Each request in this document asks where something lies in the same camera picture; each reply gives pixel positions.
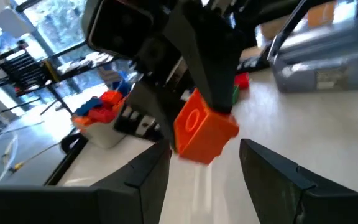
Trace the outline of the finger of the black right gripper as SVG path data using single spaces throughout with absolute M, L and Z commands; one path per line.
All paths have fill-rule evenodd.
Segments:
M 219 14 L 194 0 L 178 2 L 170 13 L 164 36 L 183 57 L 207 105 L 229 114 L 244 36 Z
M 184 100 L 161 86 L 139 81 L 128 96 L 128 105 L 155 118 L 164 138 L 176 149 L 173 123 L 185 105 Z

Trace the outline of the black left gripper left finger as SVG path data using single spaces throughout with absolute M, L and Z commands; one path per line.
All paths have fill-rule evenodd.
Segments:
M 0 224 L 158 224 L 171 155 L 159 141 L 89 187 L 0 186 Z

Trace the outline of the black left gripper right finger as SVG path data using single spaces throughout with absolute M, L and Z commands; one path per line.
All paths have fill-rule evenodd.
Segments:
M 358 192 L 251 139 L 239 158 L 260 224 L 358 224 Z

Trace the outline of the small orange block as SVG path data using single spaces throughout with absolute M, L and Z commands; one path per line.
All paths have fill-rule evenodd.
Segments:
M 175 150 L 179 157 L 210 164 L 226 143 L 236 137 L 239 125 L 231 114 L 213 111 L 195 90 L 173 123 Z

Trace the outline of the large red block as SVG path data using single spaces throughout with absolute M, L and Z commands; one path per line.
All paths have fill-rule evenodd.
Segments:
M 96 122 L 110 123 L 116 117 L 116 114 L 106 108 L 93 108 L 89 110 L 88 117 Z

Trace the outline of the small red block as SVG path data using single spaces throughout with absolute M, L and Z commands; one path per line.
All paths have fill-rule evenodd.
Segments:
M 249 74 L 247 72 L 240 73 L 234 77 L 234 84 L 239 87 L 240 90 L 248 89 L 249 87 Z

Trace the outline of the clear plastic bin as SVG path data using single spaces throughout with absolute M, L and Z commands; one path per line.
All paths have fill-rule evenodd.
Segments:
M 105 149 L 114 147 L 125 136 L 114 129 L 114 122 L 116 118 L 118 118 L 119 110 L 124 105 L 125 99 L 126 96 L 116 105 L 107 105 L 103 103 L 101 107 L 98 107 L 112 110 L 116 114 L 116 117 L 110 123 L 100 123 L 92 120 L 93 124 L 89 126 L 80 126 L 72 121 L 72 117 L 77 116 L 75 114 L 71 117 L 71 122 L 80 130 L 80 133 L 93 144 Z
M 329 0 L 301 0 L 275 36 L 267 60 L 284 93 L 358 90 L 358 5 L 354 19 L 292 32 L 314 6 Z

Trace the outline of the black aluminium table frame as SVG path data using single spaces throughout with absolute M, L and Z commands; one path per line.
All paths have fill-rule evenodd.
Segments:
M 60 142 L 61 150 L 65 156 L 44 182 L 44 185 L 57 185 L 87 143 L 88 140 L 81 133 L 65 136 Z

